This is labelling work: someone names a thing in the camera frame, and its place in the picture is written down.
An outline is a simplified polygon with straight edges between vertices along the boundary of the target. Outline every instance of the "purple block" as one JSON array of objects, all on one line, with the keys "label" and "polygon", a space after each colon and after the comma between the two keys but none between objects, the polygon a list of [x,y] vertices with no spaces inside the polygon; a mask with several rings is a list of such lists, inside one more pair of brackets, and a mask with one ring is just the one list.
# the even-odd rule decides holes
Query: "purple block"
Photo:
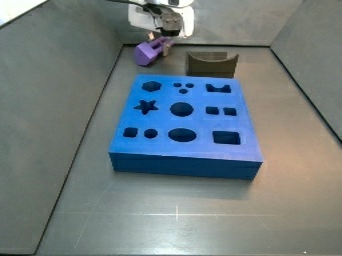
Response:
[{"label": "purple block", "polygon": [[174,44],[171,39],[160,37],[150,43],[143,42],[134,49],[135,63],[140,66],[147,66],[152,63],[158,55],[163,52],[164,46],[168,47]]},{"label": "purple block", "polygon": [[263,158],[238,80],[138,75],[110,157],[116,171],[253,179]]}]

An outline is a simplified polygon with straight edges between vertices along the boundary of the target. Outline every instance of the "blue foam block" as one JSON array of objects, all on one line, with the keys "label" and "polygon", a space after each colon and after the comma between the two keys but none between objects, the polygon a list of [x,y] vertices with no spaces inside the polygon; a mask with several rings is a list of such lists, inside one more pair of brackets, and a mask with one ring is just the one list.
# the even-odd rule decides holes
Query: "blue foam block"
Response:
[{"label": "blue foam block", "polygon": [[238,80],[138,75],[110,157],[116,171],[253,179],[263,158]]}]

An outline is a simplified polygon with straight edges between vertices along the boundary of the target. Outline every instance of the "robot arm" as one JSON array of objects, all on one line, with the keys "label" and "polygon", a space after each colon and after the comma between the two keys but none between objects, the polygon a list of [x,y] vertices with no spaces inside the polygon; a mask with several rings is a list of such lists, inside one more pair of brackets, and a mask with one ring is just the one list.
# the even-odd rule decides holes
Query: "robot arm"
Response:
[{"label": "robot arm", "polygon": [[188,37],[194,32],[194,0],[108,0],[130,4],[132,26],[162,33],[162,36]]}]

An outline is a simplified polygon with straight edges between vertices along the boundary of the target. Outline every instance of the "gray wall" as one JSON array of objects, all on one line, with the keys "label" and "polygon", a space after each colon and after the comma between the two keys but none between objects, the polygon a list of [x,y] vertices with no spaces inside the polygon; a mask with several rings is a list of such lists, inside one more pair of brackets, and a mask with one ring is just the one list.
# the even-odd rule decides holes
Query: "gray wall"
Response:
[{"label": "gray wall", "polygon": [[[270,46],[302,0],[195,0],[195,31],[184,44]],[[124,43],[147,40],[147,31],[130,26],[127,5],[112,3]]]},{"label": "gray wall", "polygon": [[0,30],[0,253],[40,241],[122,49],[107,7],[52,0]]},{"label": "gray wall", "polygon": [[306,0],[271,49],[342,139],[342,1]]}]

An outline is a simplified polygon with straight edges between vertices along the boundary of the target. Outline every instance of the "star-shaped hole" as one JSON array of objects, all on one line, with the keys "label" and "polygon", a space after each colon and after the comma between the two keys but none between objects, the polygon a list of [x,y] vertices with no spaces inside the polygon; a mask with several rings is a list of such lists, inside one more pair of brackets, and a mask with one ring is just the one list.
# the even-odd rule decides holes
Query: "star-shaped hole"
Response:
[{"label": "star-shaped hole", "polygon": [[142,110],[143,115],[147,115],[147,113],[151,110],[158,110],[158,107],[155,106],[155,100],[152,101],[146,101],[146,100],[140,100],[140,105],[134,107],[134,109],[139,109]]}]

